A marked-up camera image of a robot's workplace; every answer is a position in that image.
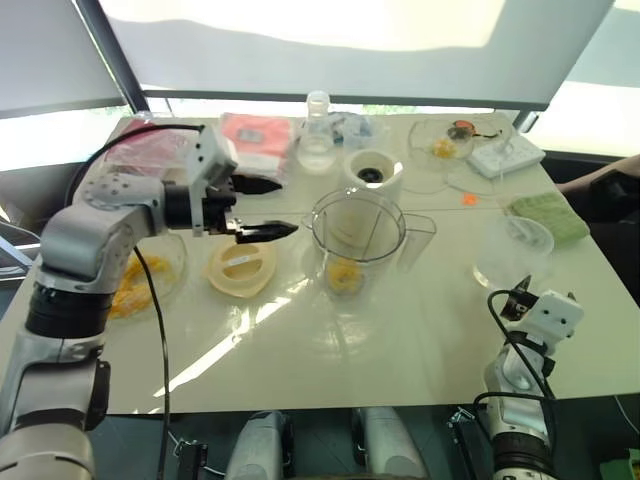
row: white table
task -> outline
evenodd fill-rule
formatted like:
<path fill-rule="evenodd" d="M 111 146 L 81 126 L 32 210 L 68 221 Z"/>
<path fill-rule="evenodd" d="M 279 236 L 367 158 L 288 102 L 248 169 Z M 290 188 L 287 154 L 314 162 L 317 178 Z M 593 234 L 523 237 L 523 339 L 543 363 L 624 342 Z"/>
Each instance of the white table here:
<path fill-rule="evenodd" d="M 408 118 L 393 119 L 407 123 Z M 322 177 L 295 177 L 289 191 L 239 200 L 247 222 L 298 222 L 311 198 L 291 192 L 332 189 Z M 541 167 L 514 173 L 505 192 L 552 187 Z M 461 193 L 403 196 L 438 224 L 438 235 L 414 270 L 393 267 L 376 299 L 332 301 L 309 279 L 311 235 L 302 228 L 276 242 L 278 267 L 251 300 L 212 289 L 201 275 L 221 238 L 189 242 L 189 276 L 165 306 L 172 379 L 172 410 L 201 412 L 363 405 L 463 403 L 484 391 L 482 374 L 503 342 L 472 278 L 478 238 L 501 214 L 495 198 L 463 206 Z M 33 275 L 0 322 L 0 369 L 24 321 Z M 585 317 L 562 342 L 550 383 L 559 398 L 640 390 L 640 311 L 591 238 L 553 253 L 553 272 L 535 285 L 575 293 Z M 104 359 L 112 365 L 110 413 L 162 408 L 161 354 L 153 314 L 108 325 Z"/>

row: floor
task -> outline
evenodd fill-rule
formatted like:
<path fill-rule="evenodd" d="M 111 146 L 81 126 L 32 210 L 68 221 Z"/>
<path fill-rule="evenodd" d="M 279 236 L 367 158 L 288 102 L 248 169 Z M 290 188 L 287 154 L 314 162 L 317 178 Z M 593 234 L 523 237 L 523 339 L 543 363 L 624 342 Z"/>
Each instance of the floor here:
<path fill-rule="evenodd" d="M 640 421 L 640 395 L 621 401 L 632 421 Z M 453 442 L 447 419 L 453 407 L 403 407 L 397 409 L 410 431 L 433 480 L 467 480 L 462 455 Z M 317 476 L 363 472 L 352 457 L 350 411 L 304 410 L 287 412 L 295 431 L 295 474 Z M 208 465 L 224 470 L 235 439 L 251 412 L 177 415 L 172 430 L 178 437 L 209 445 Z M 640 447 L 611 397 L 565 400 L 556 405 L 559 445 L 558 477 L 599 480 L 598 464 L 624 448 Z M 161 422 L 158 417 L 109 416 L 90 437 L 98 478 L 153 479 L 158 458 Z M 477 457 L 485 471 L 489 450 L 481 446 Z M 167 478 L 175 478 L 177 463 L 170 456 Z"/>

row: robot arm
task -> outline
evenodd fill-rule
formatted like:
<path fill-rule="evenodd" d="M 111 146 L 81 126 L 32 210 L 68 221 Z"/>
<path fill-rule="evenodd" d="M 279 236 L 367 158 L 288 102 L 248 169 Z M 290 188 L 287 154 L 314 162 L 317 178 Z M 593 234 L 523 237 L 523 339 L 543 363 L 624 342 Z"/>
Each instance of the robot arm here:
<path fill-rule="evenodd" d="M 0 390 L 0 479 L 93 477 L 83 431 L 107 411 L 110 369 L 99 359 L 104 327 L 139 240 L 192 228 L 261 242 L 297 229 L 227 219 L 236 201 L 233 155 L 224 137 L 203 128 L 187 159 L 188 187 L 108 174 L 89 181 L 47 224 L 29 313 Z"/>
<path fill-rule="evenodd" d="M 573 335 L 583 315 L 571 294 L 528 293 L 529 279 L 509 295 L 501 316 L 511 321 L 507 330 L 540 379 L 553 370 L 549 355 L 556 344 Z M 544 396 L 529 369 L 510 342 L 485 371 L 489 392 Z M 493 447 L 494 480 L 554 480 L 549 432 L 540 401 L 489 397 L 489 432 Z"/>

